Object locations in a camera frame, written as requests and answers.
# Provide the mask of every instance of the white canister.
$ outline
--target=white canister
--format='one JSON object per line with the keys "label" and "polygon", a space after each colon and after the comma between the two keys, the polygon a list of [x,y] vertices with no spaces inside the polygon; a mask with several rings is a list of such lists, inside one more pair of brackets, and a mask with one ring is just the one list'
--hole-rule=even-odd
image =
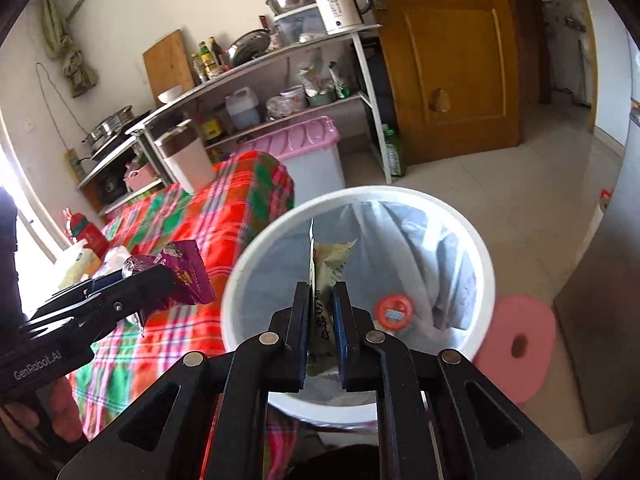
{"label": "white canister", "polygon": [[282,97],[289,99],[294,112],[300,112],[306,108],[305,87],[302,85],[292,86],[280,92]]}
{"label": "white canister", "polygon": [[190,119],[163,134],[155,144],[187,193],[195,194],[213,182],[213,166]]}

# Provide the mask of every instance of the pink basket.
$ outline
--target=pink basket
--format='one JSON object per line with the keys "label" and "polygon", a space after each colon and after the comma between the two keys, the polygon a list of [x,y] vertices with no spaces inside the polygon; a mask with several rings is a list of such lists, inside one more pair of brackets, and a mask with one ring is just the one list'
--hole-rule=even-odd
{"label": "pink basket", "polygon": [[131,171],[127,176],[124,177],[124,181],[129,186],[129,189],[132,191],[138,191],[145,186],[148,186],[153,181],[157,180],[158,176],[154,171],[151,163],[146,163],[139,170]]}
{"label": "pink basket", "polygon": [[320,116],[281,128],[257,139],[248,140],[238,146],[234,155],[255,150],[267,152],[279,161],[283,161],[303,153],[333,146],[339,140],[340,134],[334,122],[327,116]]}

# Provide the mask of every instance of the red plaid cloth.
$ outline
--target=red plaid cloth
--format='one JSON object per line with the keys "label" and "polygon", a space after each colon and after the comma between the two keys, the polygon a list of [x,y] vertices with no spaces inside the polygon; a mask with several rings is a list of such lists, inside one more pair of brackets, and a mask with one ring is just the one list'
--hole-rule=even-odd
{"label": "red plaid cloth", "polygon": [[[70,375],[84,432],[93,438],[189,351],[224,352],[220,302],[235,262],[251,240],[293,206],[293,182],[271,155],[245,153],[218,164],[207,189],[189,195],[170,186],[125,209],[104,229],[111,247],[155,254],[171,240],[195,239],[216,300],[153,315],[144,337],[133,323],[94,344],[94,360]],[[265,478],[286,471],[298,424],[275,410],[267,415]]]}

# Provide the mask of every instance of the white kettle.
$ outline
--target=white kettle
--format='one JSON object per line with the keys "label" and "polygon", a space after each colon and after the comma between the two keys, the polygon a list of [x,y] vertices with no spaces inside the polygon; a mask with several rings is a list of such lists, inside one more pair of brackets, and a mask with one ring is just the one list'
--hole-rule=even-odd
{"label": "white kettle", "polygon": [[371,8],[372,0],[365,0],[362,9],[356,0],[316,0],[316,4],[327,33],[337,34],[361,26],[362,15]]}

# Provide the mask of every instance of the plastic bag liner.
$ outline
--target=plastic bag liner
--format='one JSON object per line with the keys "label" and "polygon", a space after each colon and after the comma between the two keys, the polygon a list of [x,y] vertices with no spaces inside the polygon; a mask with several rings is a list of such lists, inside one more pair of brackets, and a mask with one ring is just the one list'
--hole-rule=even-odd
{"label": "plastic bag liner", "polygon": [[[320,243],[357,240],[342,280],[351,304],[369,310],[391,294],[414,304],[411,323],[396,333],[407,346],[437,353],[447,347],[446,328],[466,330],[476,304],[476,276],[457,236],[439,218],[391,202],[356,202],[314,217]],[[236,310],[234,328],[241,340],[263,332],[271,315],[287,308],[297,282],[308,280],[309,227],[303,222],[278,238],[254,267]],[[374,392],[347,393],[337,369],[306,377],[300,400],[329,406],[375,402]]]}

